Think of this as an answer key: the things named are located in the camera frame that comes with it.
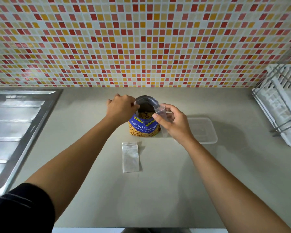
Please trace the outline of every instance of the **stainless steel sink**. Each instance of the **stainless steel sink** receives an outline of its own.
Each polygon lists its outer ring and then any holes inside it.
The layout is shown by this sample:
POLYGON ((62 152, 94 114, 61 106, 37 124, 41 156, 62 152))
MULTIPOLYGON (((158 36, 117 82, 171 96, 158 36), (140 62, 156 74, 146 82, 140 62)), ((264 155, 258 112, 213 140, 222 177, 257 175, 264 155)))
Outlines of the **stainless steel sink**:
POLYGON ((0 195, 9 190, 62 90, 0 90, 0 195))

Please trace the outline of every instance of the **blue label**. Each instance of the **blue label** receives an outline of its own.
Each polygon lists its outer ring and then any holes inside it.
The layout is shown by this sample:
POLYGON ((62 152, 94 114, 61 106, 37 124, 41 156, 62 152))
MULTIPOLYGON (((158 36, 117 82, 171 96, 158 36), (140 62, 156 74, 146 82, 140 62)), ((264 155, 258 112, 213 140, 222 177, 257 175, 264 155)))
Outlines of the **blue label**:
POLYGON ((129 122, 137 131, 144 133, 153 132, 158 125, 158 123, 153 118, 141 119, 136 114, 132 116, 129 122))

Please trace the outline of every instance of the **gray countertop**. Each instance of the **gray countertop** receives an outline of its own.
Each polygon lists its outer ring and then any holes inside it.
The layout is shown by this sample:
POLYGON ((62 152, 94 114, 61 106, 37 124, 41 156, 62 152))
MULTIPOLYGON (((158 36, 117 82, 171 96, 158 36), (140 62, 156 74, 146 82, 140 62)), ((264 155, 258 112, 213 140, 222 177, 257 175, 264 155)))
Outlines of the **gray countertop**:
MULTIPOLYGON (((249 89, 67 88, 13 187, 68 147, 105 115, 114 94, 150 95, 188 117, 208 117, 218 142, 205 147, 291 226, 291 148, 249 89)), ((187 152, 172 138, 139 138, 120 126, 55 227, 223 228, 187 152), (140 141, 142 171, 122 173, 122 142, 140 141)))

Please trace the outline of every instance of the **black shirt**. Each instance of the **black shirt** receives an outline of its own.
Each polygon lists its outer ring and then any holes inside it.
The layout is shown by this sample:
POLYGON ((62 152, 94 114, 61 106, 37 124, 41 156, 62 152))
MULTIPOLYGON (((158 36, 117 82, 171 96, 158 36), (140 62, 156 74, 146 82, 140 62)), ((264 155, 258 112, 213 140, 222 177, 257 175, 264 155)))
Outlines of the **black shirt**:
POLYGON ((55 209, 41 188, 23 183, 0 197, 0 232, 52 232, 55 209))

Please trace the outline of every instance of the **mosaic tile backsplash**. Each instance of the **mosaic tile backsplash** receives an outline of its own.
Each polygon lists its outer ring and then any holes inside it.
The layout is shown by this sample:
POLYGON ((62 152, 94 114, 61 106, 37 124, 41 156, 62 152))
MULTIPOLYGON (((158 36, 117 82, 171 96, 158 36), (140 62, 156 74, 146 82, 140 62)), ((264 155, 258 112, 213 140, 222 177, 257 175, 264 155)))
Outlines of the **mosaic tile backsplash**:
POLYGON ((291 0, 0 0, 0 86, 249 87, 291 0))

